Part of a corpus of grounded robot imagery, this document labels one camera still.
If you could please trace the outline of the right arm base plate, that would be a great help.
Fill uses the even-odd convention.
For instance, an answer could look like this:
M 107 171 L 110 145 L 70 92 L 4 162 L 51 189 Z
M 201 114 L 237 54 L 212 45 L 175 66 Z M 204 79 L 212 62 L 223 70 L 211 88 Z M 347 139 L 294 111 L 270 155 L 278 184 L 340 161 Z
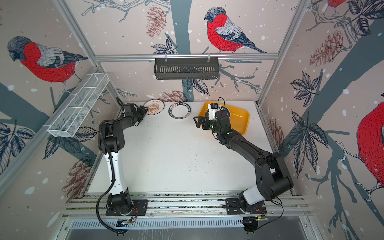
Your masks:
M 266 215 L 267 210 L 265 202 L 259 202 L 253 205 L 249 205 L 242 199 L 225 199 L 225 204 L 222 205 L 223 209 L 226 209 L 228 215 Z

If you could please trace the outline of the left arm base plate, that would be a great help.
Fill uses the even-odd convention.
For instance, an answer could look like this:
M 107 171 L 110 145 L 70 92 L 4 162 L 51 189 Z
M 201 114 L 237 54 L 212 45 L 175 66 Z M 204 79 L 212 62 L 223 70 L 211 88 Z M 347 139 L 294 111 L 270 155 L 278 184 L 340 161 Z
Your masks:
M 122 217 L 122 216 L 145 216 L 148 207 L 148 200 L 130 200 L 130 201 L 114 201 L 107 203 L 106 216 Z

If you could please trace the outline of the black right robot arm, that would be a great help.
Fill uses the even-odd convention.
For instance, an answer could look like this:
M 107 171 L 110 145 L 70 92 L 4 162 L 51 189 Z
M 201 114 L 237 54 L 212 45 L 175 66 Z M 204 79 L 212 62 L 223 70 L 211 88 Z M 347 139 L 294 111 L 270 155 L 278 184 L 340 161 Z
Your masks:
M 226 111 L 218 110 L 215 117 L 194 117 L 197 128 L 211 130 L 220 144 L 245 158 L 255 169 L 256 185 L 239 194 L 234 209 L 244 214 L 261 212 L 257 204 L 276 199 L 294 187 L 287 164 L 280 153 L 270 153 L 246 140 L 234 130 Z

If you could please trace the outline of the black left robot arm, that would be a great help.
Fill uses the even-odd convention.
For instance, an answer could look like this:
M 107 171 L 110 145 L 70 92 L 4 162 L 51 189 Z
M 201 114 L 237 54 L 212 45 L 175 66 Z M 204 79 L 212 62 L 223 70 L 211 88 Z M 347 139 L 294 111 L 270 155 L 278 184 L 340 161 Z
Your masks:
M 100 201 L 107 196 L 106 216 L 142 216 L 145 214 L 147 201 L 133 201 L 127 184 L 124 183 L 124 174 L 121 172 L 122 161 L 119 151 L 125 146 L 124 130 L 138 126 L 148 108 L 134 103 L 121 104 L 121 116 L 115 120 L 102 121 L 99 127 L 99 150 L 104 154 L 109 171 L 110 186 L 100 196 Z

